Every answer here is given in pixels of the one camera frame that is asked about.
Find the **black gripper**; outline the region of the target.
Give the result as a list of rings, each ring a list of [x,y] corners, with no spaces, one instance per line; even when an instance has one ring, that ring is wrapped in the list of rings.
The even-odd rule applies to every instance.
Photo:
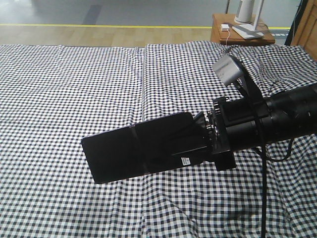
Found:
[[[230,101],[226,97],[213,100],[213,110],[208,113],[211,125],[208,146],[174,152],[182,163],[214,162],[218,171],[236,167],[234,152],[264,144],[263,131],[254,105],[241,98]],[[204,112],[193,117],[195,124],[206,129]]]

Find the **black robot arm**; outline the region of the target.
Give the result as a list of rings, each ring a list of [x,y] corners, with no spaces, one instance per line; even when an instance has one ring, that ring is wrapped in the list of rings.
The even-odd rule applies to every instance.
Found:
[[[282,91],[263,97],[258,87],[231,101],[220,97],[213,101],[208,121],[202,113],[192,118],[181,131],[172,151],[184,164],[213,162],[218,171],[236,167],[234,152],[290,140],[317,131],[317,86]]]

